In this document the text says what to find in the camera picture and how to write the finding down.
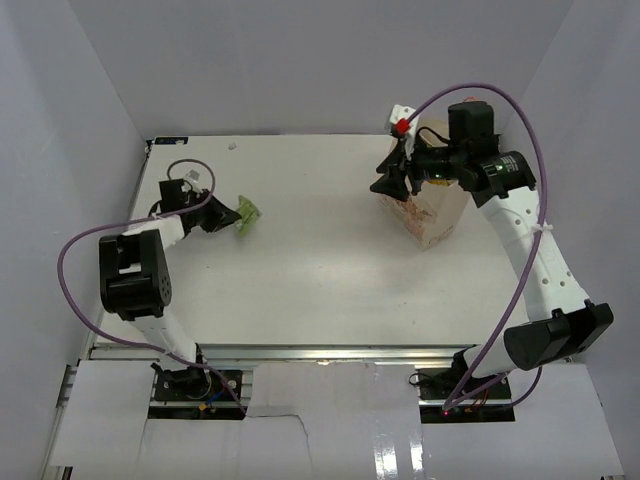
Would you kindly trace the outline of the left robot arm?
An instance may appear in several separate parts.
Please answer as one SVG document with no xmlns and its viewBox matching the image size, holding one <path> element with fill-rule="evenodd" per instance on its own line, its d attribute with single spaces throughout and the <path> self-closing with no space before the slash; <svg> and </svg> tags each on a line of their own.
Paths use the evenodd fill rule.
<svg viewBox="0 0 640 480">
<path fill-rule="evenodd" d="M 142 333 L 160 352 L 189 363 L 177 376 L 177 387 L 199 399 L 211 387 L 211 374 L 197 343 L 168 310 L 173 289 L 165 252 L 192 230 L 216 233 L 241 220 L 208 189 L 187 180 L 159 183 L 160 215 L 118 235 L 99 240 L 100 296 L 103 308 Z"/>
</svg>

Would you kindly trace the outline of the aluminium table frame rail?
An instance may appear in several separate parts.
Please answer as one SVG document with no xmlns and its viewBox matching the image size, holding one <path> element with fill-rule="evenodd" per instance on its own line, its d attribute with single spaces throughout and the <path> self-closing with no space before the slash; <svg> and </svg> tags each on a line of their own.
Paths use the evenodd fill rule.
<svg viewBox="0 0 640 480">
<path fill-rule="evenodd" d="M 484 342 L 517 278 L 468 205 L 449 238 L 421 250 L 370 190 L 380 135 L 192 137 L 150 150 L 134 214 L 167 173 L 197 170 L 261 217 L 244 237 L 195 230 L 166 254 L 169 306 L 208 358 L 451 355 Z"/>
</svg>

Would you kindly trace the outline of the light green snack packet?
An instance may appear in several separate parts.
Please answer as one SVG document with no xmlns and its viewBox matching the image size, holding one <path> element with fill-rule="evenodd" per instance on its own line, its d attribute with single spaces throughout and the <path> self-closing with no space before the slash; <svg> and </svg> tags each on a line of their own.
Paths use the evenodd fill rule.
<svg viewBox="0 0 640 480">
<path fill-rule="evenodd" d="M 255 203 L 243 195 L 238 196 L 236 213 L 240 216 L 234 223 L 236 234 L 239 238 L 245 237 L 262 216 Z"/>
</svg>

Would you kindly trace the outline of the blue label sticker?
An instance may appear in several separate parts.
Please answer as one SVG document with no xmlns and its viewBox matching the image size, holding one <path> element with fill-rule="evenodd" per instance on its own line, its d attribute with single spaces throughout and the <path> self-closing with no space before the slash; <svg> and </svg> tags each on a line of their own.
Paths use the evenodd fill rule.
<svg viewBox="0 0 640 480">
<path fill-rule="evenodd" d="M 180 136 L 180 137 L 167 137 L 161 136 L 156 137 L 153 141 L 154 145 L 186 145 L 189 141 L 188 137 Z"/>
</svg>

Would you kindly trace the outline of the beige paper bag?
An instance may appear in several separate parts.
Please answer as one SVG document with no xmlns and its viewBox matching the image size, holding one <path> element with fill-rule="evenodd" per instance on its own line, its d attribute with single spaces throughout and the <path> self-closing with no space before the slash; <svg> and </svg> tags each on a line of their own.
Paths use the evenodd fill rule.
<svg viewBox="0 0 640 480">
<path fill-rule="evenodd" d="M 448 238 L 455 230 L 470 199 L 456 182 L 424 182 L 417 196 L 400 202 L 376 194 L 378 203 L 393 216 L 421 250 Z"/>
</svg>

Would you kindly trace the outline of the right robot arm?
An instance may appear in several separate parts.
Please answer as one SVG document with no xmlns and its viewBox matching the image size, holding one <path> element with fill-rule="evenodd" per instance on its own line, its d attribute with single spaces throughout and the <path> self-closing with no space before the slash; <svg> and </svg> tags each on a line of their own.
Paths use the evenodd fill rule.
<svg viewBox="0 0 640 480">
<path fill-rule="evenodd" d="M 387 127 L 395 144 L 377 167 L 371 191 L 406 202 L 424 182 L 446 180 L 470 193 L 524 283 L 516 298 L 527 314 L 525 323 L 506 328 L 494 342 L 456 353 L 430 385 L 472 399 L 500 374 L 538 369 L 589 348 L 613 313 L 608 304 L 594 303 L 571 272 L 540 217 L 542 178 L 520 152 L 500 147 L 493 108 L 485 101 L 449 106 L 448 135 L 437 146 L 422 138 L 417 117 L 411 107 L 392 108 Z"/>
</svg>

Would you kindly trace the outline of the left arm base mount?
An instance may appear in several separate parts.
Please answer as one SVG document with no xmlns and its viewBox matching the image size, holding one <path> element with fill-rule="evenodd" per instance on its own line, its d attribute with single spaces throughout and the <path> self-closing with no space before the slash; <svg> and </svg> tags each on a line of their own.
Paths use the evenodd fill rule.
<svg viewBox="0 0 640 480">
<path fill-rule="evenodd" d="M 208 370 L 187 367 L 162 369 L 154 362 L 155 373 L 148 417 L 156 420 L 242 420 L 245 414 L 230 391 L 241 397 L 243 372 L 223 370 L 229 387 Z"/>
</svg>

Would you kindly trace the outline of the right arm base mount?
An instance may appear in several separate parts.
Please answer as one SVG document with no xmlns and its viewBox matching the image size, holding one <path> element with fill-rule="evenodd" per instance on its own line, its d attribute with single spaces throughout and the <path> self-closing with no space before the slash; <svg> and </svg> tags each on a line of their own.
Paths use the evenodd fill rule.
<svg viewBox="0 0 640 480">
<path fill-rule="evenodd" d="M 470 377 L 453 399 L 457 400 L 470 392 L 474 392 L 474 395 L 448 409 L 444 408 L 445 401 L 466 370 L 463 353 L 459 352 L 453 356 L 451 365 L 447 368 L 421 368 L 409 376 L 408 383 L 418 391 L 421 423 L 444 425 L 514 422 L 511 389 L 506 378 L 480 390 L 491 376 Z"/>
</svg>

